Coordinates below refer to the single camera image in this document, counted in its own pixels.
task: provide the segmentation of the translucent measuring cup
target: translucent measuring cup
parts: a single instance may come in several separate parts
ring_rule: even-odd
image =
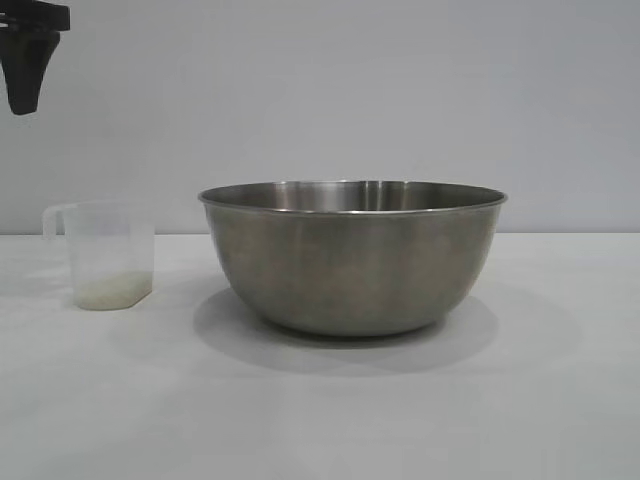
[[[45,210],[42,234],[56,236],[62,216],[73,301],[87,310],[129,308],[151,292],[154,227],[144,205],[95,201]]]

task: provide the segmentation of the white table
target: white table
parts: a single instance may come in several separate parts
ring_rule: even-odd
[[[439,329],[324,345],[257,323],[208,236],[157,238],[130,310],[63,245],[0,238],[0,478],[640,478],[640,235],[498,235]]]

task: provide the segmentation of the white wall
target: white wall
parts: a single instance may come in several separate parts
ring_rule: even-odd
[[[503,231],[640,231],[637,0],[73,0],[40,112],[0,98],[0,232],[141,193],[425,179],[510,194]]]

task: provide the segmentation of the white powder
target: white powder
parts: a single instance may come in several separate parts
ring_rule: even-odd
[[[129,308],[151,293],[151,272],[126,272],[80,287],[74,303],[85,310]]]

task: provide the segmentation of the mixing bowl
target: mixing bowl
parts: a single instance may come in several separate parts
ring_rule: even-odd
[[[395,181],[257,183],[199,198],[238,296],[266,320],[337,336],[443,318],[480,273],[506,200]]]

